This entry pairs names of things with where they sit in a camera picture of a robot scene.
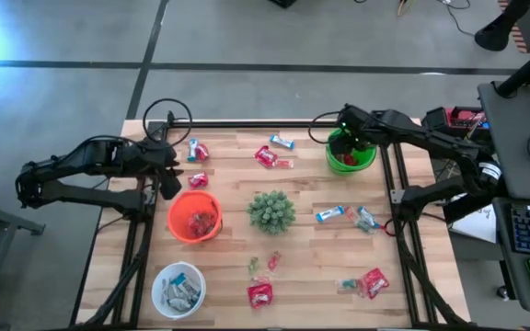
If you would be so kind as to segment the white paper sheet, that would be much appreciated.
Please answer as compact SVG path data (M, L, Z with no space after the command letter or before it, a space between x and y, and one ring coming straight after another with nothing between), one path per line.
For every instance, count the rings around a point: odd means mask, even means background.
M491 204L454 222L450 230L488 243L498 243L497 219Z

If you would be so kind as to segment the black diagonal pole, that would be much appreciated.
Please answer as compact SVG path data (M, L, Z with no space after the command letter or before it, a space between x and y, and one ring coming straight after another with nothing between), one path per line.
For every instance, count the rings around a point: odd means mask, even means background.
M454 223L474 211L487 207L494 198L507 196L508 190L504 182L501 182L493 193L483 196L471 196L466 193L453 196L443 206L444 218L447 223Z
M501 97L510 97L519 87L523 86L530 80L530 60L519 68L504 82L495 85L497 94Z

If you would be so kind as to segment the white plastic bucket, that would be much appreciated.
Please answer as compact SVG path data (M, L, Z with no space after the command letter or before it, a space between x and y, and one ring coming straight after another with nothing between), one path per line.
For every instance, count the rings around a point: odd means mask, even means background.
M196 300L190 299L176 286L175 280L180 273L185 273L191 280L201 287L201 294ZM188 312L181 313L168 306L167 302L165 301L165 297L163 296L162 279L171 279L173 290L177 294L177 298L187 299L194 304L194 306ZM180 320L191 316L202 306L206 291L206 281L203 274L192 264L180 261L168 265L157 274L152 285L151 297L154 307L163 316L172 320Z

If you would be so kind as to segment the artificial succulent in patterned pot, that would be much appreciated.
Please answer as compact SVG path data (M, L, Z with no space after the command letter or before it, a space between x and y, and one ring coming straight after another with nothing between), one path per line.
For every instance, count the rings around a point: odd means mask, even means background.
M268 235L286 233L295 221L294 203L282 191L260 193L246 209L251 226Z

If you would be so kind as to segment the black stand foot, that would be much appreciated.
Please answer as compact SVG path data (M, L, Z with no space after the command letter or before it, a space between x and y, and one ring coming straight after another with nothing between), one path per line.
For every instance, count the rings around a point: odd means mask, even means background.
M513 27L530 9L530 0L507 0L501 14L474 35L474 42L487 51L503 51Z

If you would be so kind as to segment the orange striped rug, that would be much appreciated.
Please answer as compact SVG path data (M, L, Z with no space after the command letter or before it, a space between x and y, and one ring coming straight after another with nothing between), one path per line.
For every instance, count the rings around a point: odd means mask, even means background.
M497 0L501 10L505 10L510 3L510 0ZM527 53L527 46L524 40L523 33L517 25L514 25L511 29L510 39L513 41L514 46L521 53Z

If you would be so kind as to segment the grey desk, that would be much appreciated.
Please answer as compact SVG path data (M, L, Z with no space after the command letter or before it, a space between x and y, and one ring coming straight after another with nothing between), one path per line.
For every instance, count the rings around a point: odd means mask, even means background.
M530 205L530 200L506 198L492 200L503 257L501 263L506 267L503 277L511 299L517 300L526 311L530 312L530 267L528 266L530 255L516 252L513 248L510 212L512 203Z
M514 97L501 97L493 84L478 86L478 97L490 124L490 135L509 195L530 200L530 86Z

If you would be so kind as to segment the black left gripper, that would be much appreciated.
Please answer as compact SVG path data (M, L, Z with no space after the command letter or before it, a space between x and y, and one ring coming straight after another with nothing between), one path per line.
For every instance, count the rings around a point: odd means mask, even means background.
M178 169L175 149L165 141L157 142L148 138L138 142L138 147L142 150L145 162L159 174L159 190L163 199L171 200L176 197L182 189L179 176L183 171Z

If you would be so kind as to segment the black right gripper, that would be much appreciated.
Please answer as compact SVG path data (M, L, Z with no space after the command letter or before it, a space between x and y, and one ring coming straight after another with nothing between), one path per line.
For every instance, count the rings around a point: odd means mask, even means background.
M332 155L352 154L360 145L376 145L381 142L381 122L378 117L354 105L346 104L336 123L341 135L329 143Z

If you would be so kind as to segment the green plastic bucket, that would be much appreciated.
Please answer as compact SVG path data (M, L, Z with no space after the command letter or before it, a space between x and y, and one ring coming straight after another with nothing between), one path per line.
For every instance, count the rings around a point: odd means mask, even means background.
M329 143L336 137L341 135L341 130L335 130L328 136L328 144L326 145L326 158L328 166L332 172L338 175L354 175L356 172L368 168L375 160L376 147L374 145L368 146L366 149L357 150L352 153L361 162L358 166L348 166L338 161L329 150Z

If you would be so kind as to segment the black and red power station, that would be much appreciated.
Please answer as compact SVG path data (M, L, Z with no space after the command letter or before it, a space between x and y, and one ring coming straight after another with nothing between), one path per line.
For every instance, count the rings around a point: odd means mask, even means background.
M493 158L495 149L490 136L490 123L482 110L476 107L435 108L421 120L428 129L470 140L485 147L485 154Z

